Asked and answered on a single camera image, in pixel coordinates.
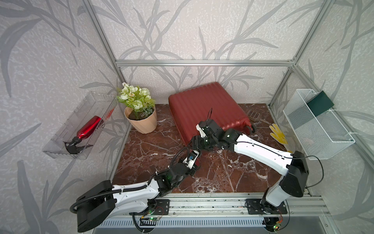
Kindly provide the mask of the red hard-shell suitcase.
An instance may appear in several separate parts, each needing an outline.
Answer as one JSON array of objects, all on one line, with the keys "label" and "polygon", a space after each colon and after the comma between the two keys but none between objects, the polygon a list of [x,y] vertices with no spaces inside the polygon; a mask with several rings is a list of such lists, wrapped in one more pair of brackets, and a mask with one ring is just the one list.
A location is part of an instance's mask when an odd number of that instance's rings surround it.
[{"label": "red hard-shell suitcase", "polygon": [[198,134],[196,125],[213,119],[223,130],[255,133],[244,110],[218,82],[211,82],[170,95],[169,109],[185,145]]}]

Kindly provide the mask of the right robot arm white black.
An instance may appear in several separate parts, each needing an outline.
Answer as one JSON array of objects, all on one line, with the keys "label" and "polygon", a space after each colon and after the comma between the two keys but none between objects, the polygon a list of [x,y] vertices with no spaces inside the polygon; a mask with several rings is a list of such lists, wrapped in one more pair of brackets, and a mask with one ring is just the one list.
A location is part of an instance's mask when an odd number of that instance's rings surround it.
[{"label": "right robot arm white black", "polygon": [[214,120],[208,119],[196,125],[198,135],[191,139],[191,148],[196,153],[215,148],[229,150],[255,159],[278,172],[281,178],[267,188],[256,210],[265,214],[280,213],[279,207],[289,198],[303,197],[307,188],[309,168],[307,156],[296,151],[280,151],[236,130],[223,130]]}]

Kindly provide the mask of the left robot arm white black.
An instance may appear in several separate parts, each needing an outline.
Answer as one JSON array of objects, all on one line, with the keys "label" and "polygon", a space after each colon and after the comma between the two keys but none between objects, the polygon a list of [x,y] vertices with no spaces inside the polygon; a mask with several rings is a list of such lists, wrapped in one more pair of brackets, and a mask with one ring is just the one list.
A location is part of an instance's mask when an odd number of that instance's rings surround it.
[{"label": "left robot arm white black", "polygon": [[78,232],[83,233],[99,226],[106,218],[116,215],[140,215],[155,208],[155,200],[177,188],[192,176],[201,153],[193,150],[184,160],[148,181],[131,185],[113,185],[104,180],[76,199],[70,212],[77,215]]}]

